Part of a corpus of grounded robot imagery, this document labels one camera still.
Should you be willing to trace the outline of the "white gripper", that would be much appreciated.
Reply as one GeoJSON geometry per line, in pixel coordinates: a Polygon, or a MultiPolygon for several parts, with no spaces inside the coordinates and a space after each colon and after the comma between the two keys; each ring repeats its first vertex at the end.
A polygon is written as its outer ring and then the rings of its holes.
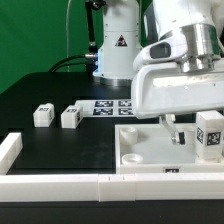
{"type": "Polygon", "coordinates": [[[185,144],[174,114],[224,107],[224,60],[210,34],[173,32],[144,47],[133,63],[133,114],[158,117],[174,145],[185,144]]]}

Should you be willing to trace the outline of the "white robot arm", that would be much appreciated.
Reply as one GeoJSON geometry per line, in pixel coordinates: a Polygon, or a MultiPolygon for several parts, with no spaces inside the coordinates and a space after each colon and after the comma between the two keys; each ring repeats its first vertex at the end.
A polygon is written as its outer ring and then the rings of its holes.
{"type": "Polygon", "coordinates": [[[86,1],[103,10],[104,42],[93,77],[130,85],[137,118],[224,107],[224,0],[153,0],[145,23],[155,39],[145,47],[136,0],[86,1]]]}

